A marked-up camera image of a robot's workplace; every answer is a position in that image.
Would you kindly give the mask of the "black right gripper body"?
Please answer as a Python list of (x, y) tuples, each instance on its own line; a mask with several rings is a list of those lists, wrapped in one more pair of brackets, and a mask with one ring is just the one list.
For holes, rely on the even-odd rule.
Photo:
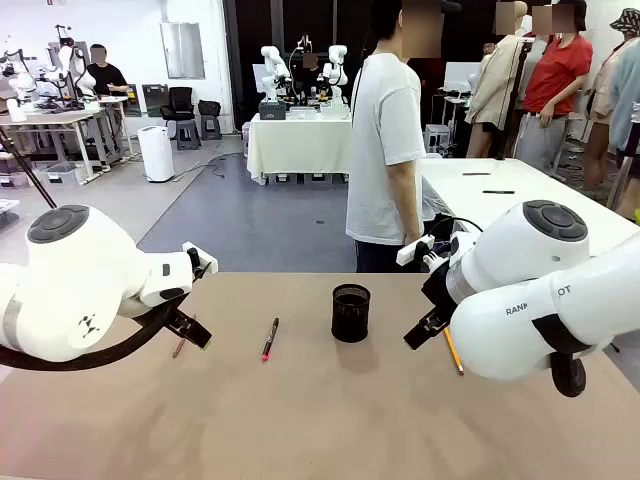
[(450, 319), (454, 312), (454, 300), (446, 285), (448, 271), (449, 261), (445, 260), (429, 275), (422, 287), (422, 293), (434, 306), (438, 319)]

